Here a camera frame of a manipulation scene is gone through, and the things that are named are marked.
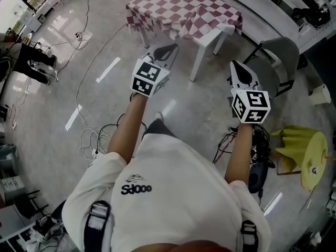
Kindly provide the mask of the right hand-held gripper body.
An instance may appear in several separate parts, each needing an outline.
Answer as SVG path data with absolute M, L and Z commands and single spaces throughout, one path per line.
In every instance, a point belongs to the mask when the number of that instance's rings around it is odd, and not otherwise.
M 241 123 L 262 124 L 270 112 L 270 100 L 257 75 L 245 64 L 230 62 L 231 107 Z

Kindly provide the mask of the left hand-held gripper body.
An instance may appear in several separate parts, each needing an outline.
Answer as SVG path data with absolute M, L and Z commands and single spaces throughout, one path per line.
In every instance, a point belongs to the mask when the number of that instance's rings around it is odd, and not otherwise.
M 136 61 L 130 89 L 151 97 L 165 86 L 179 51 L 176 43 L 152 49 Z

